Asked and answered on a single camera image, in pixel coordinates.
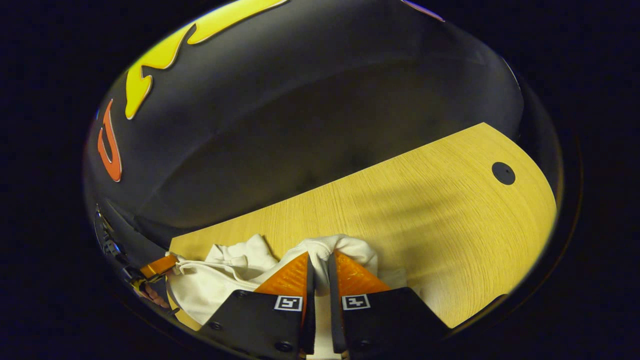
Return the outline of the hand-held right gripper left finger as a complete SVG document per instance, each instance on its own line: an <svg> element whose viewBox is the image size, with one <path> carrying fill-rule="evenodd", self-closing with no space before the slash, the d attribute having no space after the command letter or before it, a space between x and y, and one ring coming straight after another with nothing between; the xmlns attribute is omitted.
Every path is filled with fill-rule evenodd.
<svg viewBox="0 0 640 360"><path fill-rule="evenodd" d="M304 252L255 290L233 291L199 334L253 359L304 360L314 353L314 293L314 268Z"/></svg>

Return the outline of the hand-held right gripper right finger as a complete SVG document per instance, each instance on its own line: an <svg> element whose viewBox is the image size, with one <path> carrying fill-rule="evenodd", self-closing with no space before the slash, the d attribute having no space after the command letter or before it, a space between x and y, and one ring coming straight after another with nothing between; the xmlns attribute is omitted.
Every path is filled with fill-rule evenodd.
<svg viewBox="0 0 640 360"><path fill-rule="evenodd" d="M327 273L333 350L348 360L420 360L451 333L413 289L389 287L341 251Z"/></svg>

